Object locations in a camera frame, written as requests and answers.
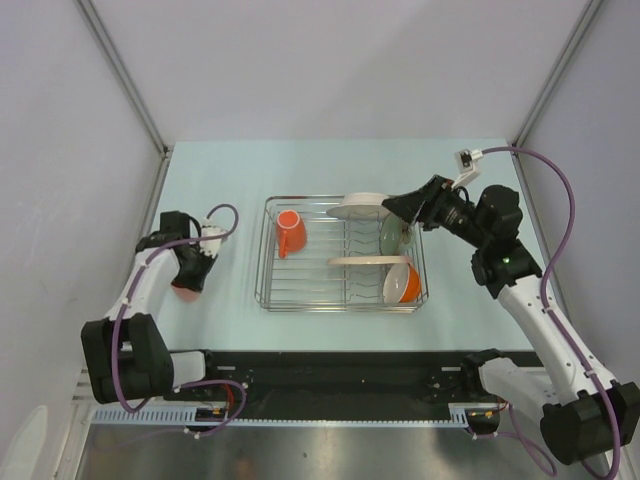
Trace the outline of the pink plastic cup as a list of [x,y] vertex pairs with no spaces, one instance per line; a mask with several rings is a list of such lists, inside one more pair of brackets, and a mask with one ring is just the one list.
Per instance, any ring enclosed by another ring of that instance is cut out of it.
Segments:
[[201,295],[200,292],[177,286],[172,286],[172,290],[181,301],[187,303],[195,302]]

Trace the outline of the white deep plate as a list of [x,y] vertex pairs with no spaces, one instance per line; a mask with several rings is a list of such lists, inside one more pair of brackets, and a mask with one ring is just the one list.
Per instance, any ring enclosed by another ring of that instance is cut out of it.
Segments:
[[383,221],[390,214],[382,205],[388,198],[388,195],[382,193],[349,193],[343,197],[339,205],[328,209],[326,215],[345,221]]

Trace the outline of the pink cream tree plate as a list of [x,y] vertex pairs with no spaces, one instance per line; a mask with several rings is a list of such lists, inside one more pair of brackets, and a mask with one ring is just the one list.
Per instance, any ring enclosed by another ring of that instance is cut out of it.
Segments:
[[329,266],[374,266],[412,263],[412,259],[405,255],[343,256],[327,260]]

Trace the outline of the orange bowl white inside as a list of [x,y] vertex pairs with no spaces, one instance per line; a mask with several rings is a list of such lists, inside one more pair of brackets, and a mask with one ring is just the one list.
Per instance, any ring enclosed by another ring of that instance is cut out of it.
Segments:
[[383,283],[385,304],[409,303],[421,294],[421,279],[409,263],[396,264],[388,271]]

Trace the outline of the orange mug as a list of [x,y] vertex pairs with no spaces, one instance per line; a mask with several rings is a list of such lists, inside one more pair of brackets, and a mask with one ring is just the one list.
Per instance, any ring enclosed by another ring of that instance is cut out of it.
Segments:
[[278,253],[281,259],[300,252],[307,243],[307,231],[300,214],[295,210],[284,210],[276,218]]

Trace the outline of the metal wire dish rack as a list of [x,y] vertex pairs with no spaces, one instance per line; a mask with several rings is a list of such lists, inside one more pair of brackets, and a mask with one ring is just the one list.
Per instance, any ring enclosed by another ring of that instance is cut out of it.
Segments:
[[[413,244],[405,256],[421,279],[421,294],[409,303],[385,304],[383,283],[394,265],[329,266],[327,260],[343,256],[382,255],[379,236],[383,221],[339,220],[326,211],[341,196],[272,196],[264,206],[260,237],[256,300],[269,311],[376,311],[410,313],[428,299],[427,270],[418,227],[411,227]],[[284,210],[297,211],[305,224],[303,250],[281,259],[276,218]]]

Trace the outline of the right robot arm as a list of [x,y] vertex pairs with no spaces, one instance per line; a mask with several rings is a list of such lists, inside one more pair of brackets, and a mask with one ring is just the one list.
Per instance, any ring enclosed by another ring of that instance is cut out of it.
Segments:
[[490,395],[506,400],[538,424],[548,450],[565,465],[607,451],[617,465],[639,422],[639,388],[620,383],[557,306],[540,266],[518,238],[518,193],[491,185],[472,203],[459,196],[452,180],[434,176],[382,204],[408,224],[444,228],[474,247],[477,284],[515,319],[549,377],[543,382],[487,350],[467,359],[463,393],[473,401]]

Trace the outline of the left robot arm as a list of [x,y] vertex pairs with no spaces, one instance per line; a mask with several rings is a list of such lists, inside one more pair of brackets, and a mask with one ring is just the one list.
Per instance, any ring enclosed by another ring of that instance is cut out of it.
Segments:
[[214,397],[221,376],[202,351],[170,352],[156,324],[167,294],[189,302],[204,290],[227,231],[209,220],[164,212],[160,227],[139,240],[131,275],[101,320],[85,323],[81,343],[100,404],[165,396],[186,385],[197,398]]

